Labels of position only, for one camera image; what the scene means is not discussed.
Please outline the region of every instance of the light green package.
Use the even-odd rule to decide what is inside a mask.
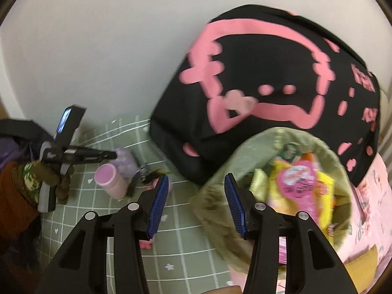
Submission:
[[[270,128],[244,142],[230,159],[219,168],[213,177],[191,199],[196,217],[201,221],[212,245],[225,261],[237,272],[247,273],[252,255],[252,245],[240,238],[235,231],[227,204],[223,181],[227,173],[233,173],[240,188],[249,186],[255,169],[262,169],[288,143],[297,143],[302,154],[317,156],[323,173],[335,180],[336,206],[332,223],[334,248],[337,251],[347,234],[351,217],[351,188],[345,169],[337,155],[320,139],[307,132],[285,128]],[[267,201],[268,191],[258,191],[259,201]],[[285,278],[281,268],[279,279]]]

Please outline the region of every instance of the white wall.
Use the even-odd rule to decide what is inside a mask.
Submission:
[[[93,127],[151,110],[205,23],[248,3],[325,26],[388,87],[392,27],[374,0],[17,0],[0,27],[7,76],[25,116],[51,131],[74,103]],[[8,108],[7,96],[1,86]]]

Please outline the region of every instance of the purple package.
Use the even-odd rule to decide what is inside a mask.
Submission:
[[[140,169],[135,158],[125,148],[116,148],[117,158],[109,161],[117,168],[122,178],[132,178]]]

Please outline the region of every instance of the pink outline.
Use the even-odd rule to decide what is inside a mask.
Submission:
[[[294,105],[277,105],[272,103],[258,103],[250,113],[230,118],[225,109],[223,86],[218,74],[224,70],[220,61],[213,61],[213,55],[222,52],[222,46],[217,39],[227,35],[237,34],[265,34],[282,37],[306,47],[316,63],[313,70],[318,75],[316,91],[310,112]],[[250,115],[275,121],[290,121],[302,129],[314,127],[324,111],[324,95],[328,92],[330,82],[335,80],[335,73],[329,66],[330,58],[323,53],[311,40],[302,34],[281,24],[260,21],[256,19],[229,19],[208,24],[195,44],[188,52],[188,61],[191,68],[179,74],[183,84],[200,82],[200,86],[209,101],[207,103],[207,116],[212,129],[217,133],[228,131]]]

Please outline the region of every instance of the gloved hand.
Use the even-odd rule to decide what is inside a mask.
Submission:
[[[70,177],[73,167],[68,169],[66,175],[56,174],[48,165],[40,161],[33,161],[20,165],[12,170],[12,179],[18,191],[32,206],[37,207],[42,183],[56,186],[56,197],[60,204],[66,204],[69,196]]]

